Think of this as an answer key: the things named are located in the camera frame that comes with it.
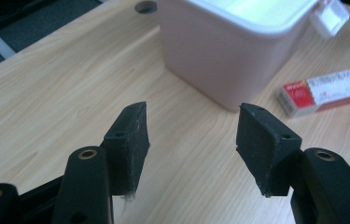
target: gray carpet floor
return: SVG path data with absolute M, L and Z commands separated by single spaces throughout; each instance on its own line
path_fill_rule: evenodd
M 0 27 L 0 36 L 18 52 L 100 4 L 97 0 L 55 0 Z

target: plastic box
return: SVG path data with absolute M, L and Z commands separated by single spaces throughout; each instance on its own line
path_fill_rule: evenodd
M 268 84 L 303 39 L 317 0 L 159 0 L 166 66 L 232 111 Z

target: small box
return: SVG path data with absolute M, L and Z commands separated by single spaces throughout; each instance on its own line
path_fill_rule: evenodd
M 160 0 L 166 66 L 232 111 L 262 91 L 313 28 L 317 0 Z
M 292 118 L 350 104 L 350 69 L 286 84 L 278 98 Z

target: wood grain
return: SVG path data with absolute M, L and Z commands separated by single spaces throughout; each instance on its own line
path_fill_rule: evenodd
M 138 1 L 108 1 L 0 63 L 0 182 L 24 193 L 63 174 L 74 150 L 99 145 L 121 109 L 147 101 L 151 141 L 131 202 L 116 223 L 294 223 L 289 197 L 265 199 L 236 153 L 238 116 L 169 72 L 159 18 Z M 350 68 L 350 21 L 315 35 L 253 101 L 303 139 L 350 164 L 350 105 L 289 119 L 284 83 Z

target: white bin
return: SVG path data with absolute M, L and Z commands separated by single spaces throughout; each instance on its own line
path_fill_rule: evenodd
M 317 0 L 158 0 L 166 66 L 238 111 L 313 31 Z

